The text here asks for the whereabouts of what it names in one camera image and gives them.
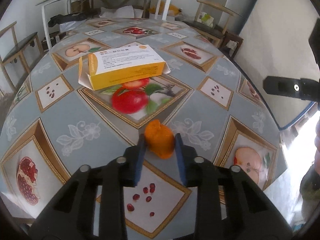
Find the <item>operator's hand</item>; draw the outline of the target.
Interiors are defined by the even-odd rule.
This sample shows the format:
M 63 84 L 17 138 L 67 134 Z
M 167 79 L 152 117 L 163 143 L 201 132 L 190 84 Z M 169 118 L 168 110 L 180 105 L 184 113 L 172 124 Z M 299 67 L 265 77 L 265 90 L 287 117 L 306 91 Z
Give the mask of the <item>operator's hand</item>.
M 316 154 L 314 168 L 318 175 L 320 175 L 320 120 L 316 125 L 316 138 L 315 138 Z

